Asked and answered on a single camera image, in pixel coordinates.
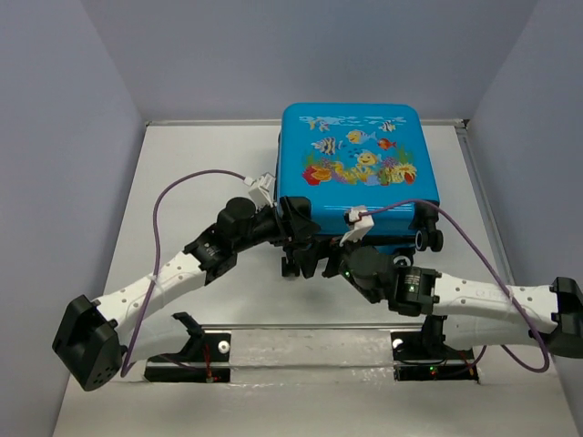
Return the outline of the blue hard-shell suitcase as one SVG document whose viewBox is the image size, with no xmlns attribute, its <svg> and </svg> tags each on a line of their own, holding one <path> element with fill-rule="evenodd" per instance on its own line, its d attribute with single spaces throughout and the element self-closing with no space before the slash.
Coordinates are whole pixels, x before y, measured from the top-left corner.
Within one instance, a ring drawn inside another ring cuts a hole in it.
<svg viewBox="0 0 583 437">
<path fill-rule="evenodd" d="M 275 198 L 307 198 L 321 230 L 305 250 L 285 245 L 283 277 L 311 277 L 331 260 L 332 241 L 348 230 L 353 207 L 373 211 L 363 243 L 412 263 L 440 251 L 440 198 L 420 118 L 407 105 L 295 103 L 282 114 Z"/>
</svg>

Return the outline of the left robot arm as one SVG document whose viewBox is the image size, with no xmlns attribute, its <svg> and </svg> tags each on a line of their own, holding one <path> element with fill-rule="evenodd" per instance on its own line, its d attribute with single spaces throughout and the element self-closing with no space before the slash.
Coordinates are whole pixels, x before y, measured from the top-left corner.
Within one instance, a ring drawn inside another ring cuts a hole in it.
<svg viewBox="0 0 583 437">
<path fill-rule="evenodd" d="M 146 318 L 226 274 L 242 251 L 262 243 L 304 245 L 320 229 L 306 197 L 282 197 L 262 208 L 232 198 L 215 223 L 170 261 L 156 262 L 149 275 L 94 300 L 71 300 L 52 349 L 84 391 L 97 390 L 129 363 Z"/>
</svg>

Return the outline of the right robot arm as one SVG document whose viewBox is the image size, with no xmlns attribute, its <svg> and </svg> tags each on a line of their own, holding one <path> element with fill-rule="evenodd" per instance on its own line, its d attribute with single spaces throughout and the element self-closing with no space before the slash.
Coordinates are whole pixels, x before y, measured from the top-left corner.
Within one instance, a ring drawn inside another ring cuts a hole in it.
<svg viewBox="0 0 583 437">
<path fill-rule="evenodd" d="M 582 356 L 582 290 L 571 278 L 542 286 L 492 284 L 355 244 L 336 248 L 323 276 L 342 277 L 370 303 L 384 301 L 401 316 L 424 316 L 419 345 L 431 357 L 499 345 L 544 345 L 555 356 Z"/>
</svg>

